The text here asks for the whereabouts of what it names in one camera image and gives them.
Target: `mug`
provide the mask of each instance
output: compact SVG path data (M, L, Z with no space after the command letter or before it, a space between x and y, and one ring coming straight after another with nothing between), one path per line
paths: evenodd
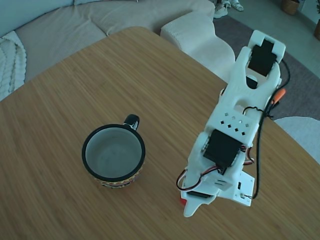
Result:
M123 124L108 124L94 130L84 141L82 161L103 186L122 188L141 173L146 149L137 133L140 119L130 114Z

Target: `woven basket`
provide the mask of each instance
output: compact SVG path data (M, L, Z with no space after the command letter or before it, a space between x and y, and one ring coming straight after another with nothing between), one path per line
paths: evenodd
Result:
M297 12L299 3L293 0L282 0L281 9L290 15L294 15Z
M318 24L316 25L314 36L320 41L320 20L318 21Z

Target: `wooden table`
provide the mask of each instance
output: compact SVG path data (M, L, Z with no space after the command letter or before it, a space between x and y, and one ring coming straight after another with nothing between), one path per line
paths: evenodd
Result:
M319 239L320 166L271 120L252 206L220 198L183 217L175 180L225 85L134 27L19 88L0 102L1 239ZM83 142L130 113L141 118L142 175L122 189L99 186L82 164Z

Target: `black mug rim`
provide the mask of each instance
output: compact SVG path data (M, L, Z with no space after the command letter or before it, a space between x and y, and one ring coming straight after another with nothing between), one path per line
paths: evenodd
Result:
M101 176L97 173L95 173L88 165L87 163L87 158L86 158L86 151L87 151L87 146L89 141L92 139L92 137L94 135L96 135L98 132L100 132L101 130L104 129L109 129L109 128L121 128L121 129L125 129L130 131L131 133L133 133L135 135L135 137L138 139L138 141L140 142L141 145L141 157L139 160L138 165L128 174L124 175L124 176L120 176L120 177L105 177L105 176ZM108 124L108 125L103 125L98 127L97 129L95 129L93 132L91 132L89 134L89 136L85 139L83 146L82 146L82 161L83 164L86 168L86 170L92 175L94 176L96 179L105 181L105 182L111 182L111 183L115 183L115 182L121 182L124 180L127 180L128 178L132 177L134 174L136 174L142 167L142 165L144 164L145 161L145 156L146 156L146 148L145 148L145 143L142 139L142 137L139 135L139 133L137 133L136 130L132 129L129 125L121 125L121 124Z

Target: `robotic arm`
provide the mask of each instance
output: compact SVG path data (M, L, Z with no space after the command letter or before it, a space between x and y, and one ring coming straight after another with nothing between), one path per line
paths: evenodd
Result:
M216 197L251 205L255 178L243 167L252 161L248 151L259 128L261 110L281 84L279 63L285 50L283 43L257 30L242 48L230 81L220 92L218 104L177 179L181 198L186 200L185 217Z

